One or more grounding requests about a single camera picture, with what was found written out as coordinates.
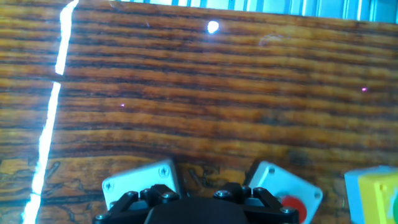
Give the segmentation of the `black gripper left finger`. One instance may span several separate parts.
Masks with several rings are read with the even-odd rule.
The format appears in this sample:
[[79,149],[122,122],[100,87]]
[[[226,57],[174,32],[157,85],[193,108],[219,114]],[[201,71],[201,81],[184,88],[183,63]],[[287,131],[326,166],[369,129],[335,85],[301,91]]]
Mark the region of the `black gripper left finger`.
[[180,195],[164,184],[155,184],[140,192],[128,191],[113,206],[92,219],[92,224],[143,224],[158,205],[180,199]]

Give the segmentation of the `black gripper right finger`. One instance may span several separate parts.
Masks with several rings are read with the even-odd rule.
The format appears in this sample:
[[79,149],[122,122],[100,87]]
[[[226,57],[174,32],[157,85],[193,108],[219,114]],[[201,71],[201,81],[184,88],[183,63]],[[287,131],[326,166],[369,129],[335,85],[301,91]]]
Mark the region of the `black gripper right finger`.
[[216,190],[212,198],[236,205],[249,223],[300,223],[299,211],[283,206],[264,187],[250,188],[236,182],[228,182]]

